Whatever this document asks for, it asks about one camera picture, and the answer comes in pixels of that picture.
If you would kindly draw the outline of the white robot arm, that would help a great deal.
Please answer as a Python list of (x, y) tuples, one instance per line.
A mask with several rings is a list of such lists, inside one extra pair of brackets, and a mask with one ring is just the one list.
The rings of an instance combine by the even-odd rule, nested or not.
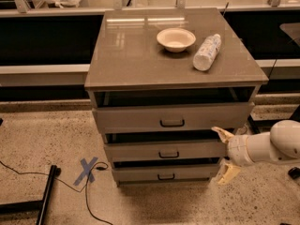
[(221, 127), (212, 127), (212, 130), (227, 148), (228, 158), (222, 159), (217, 175), (219, 185), (228, 184), (243, 167), (258, 162), (281, 165), (300, 160), (300, 123), (297, 121), (282, 120), (269, 132), (254, 135), (233, 135)]

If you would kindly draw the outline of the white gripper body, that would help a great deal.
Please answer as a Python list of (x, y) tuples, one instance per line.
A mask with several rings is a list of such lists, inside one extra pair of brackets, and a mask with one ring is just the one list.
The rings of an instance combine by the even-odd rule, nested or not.
[(228, 143), (228, 157), (235, 166), (245, 167), (253, 164), (248, 154), (247, 135), (233, 136)]

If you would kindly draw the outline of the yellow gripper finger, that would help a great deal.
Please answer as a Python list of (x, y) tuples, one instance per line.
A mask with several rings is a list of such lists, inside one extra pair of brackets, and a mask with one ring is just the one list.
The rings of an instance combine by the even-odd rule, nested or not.
[(218, 134), (219, 138), (223, 143), (228, 143), (230, 139), (234, 137), (234, 135), (231, 132), (221, 127), (212, 127), (212, 130)]
[(217, 183), (219, 185), (226, 185), (231, 182), (240, 172), (241, 168), (239, 166), (225, 163), (221, 166), (221, 169), (217, 175)]

